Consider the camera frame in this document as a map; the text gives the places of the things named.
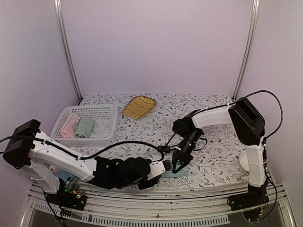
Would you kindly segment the light blue towel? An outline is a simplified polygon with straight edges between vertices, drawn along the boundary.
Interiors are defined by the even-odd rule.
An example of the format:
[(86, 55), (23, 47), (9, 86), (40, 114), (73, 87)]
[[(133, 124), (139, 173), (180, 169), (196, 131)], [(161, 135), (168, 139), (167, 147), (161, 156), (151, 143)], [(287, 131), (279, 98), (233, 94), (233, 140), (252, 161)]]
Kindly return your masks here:
[(162, 178), (178, 178), (178, 177), (184, 177), (188, 175), (188, 166), (182, 168), (177, 173), (173, 173), (172, 170), (166, 171), (161, 175)]

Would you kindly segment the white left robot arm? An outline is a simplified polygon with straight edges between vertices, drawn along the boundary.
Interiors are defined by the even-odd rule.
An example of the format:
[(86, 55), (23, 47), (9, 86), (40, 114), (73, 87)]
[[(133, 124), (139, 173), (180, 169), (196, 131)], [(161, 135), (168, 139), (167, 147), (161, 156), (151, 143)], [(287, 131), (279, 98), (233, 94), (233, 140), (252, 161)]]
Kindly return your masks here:
[(11, 166), (27, 171), (60, 205), (70, 202), (70, 194), (60, 187), (59, 178), (53, 176), (46, 164), (109, 190), (132, 184), (137, 184), (140, 190), (150, 188), (158, 183), (165, 172), (163, 161), (142, 157), (126, 160), (99, 155), (85, 157), (51, 139), (40, 131), (39, 126), (39, 121), (30, 120), (18, 126), (11, 136), (1, 139), (1, 142), (8, 141), (3, 158)]

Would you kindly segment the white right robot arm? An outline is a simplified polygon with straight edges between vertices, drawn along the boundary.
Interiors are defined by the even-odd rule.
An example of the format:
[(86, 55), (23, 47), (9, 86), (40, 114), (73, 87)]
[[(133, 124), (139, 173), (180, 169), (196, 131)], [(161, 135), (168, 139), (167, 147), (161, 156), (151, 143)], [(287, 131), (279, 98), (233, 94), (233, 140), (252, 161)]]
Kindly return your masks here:
[(175, 147), (172, 156), (172, 172), (186, 167), (193, 156), (192, 151), (203, 134), (203, 127), (232, 124), (240, 143), (244, 146), (249, 168), (249, 185), (255, 187), (245, 195), (248, 206), (255, 206), (263, 199), (259, 189), (266, 182), (265, 175), (265, 120), (255, 106), (241, 98), (230, 105), (195, 110), (173, 123), (173, 132), (183, 138)]

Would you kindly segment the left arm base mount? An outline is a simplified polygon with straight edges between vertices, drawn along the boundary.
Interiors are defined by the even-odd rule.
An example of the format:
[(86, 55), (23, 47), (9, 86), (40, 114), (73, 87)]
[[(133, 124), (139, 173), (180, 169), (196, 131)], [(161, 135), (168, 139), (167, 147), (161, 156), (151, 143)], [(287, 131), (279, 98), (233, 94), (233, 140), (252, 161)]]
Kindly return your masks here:
[(73, 191), (59, 190), (57, 194), (46, 193), (46, 201), (57, 205), (61, 209), (72, 209), (84, 211), (87, 197), (82, 190)]

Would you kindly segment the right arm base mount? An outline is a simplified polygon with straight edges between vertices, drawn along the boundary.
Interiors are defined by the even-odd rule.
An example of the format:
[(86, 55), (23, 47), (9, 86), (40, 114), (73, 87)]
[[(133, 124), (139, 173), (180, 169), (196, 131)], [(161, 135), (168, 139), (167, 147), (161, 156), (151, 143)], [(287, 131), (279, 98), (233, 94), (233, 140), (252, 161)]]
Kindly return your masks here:
[(251, 208), (262, 204), (265, 205), (269, 202), (266, 191), (267, 186), (268, 181), (265, 181), (261, 187), (255, 187), (248, 184), (248, 191), (246, 193), (229, 196), (227, 204), (232, 211)]

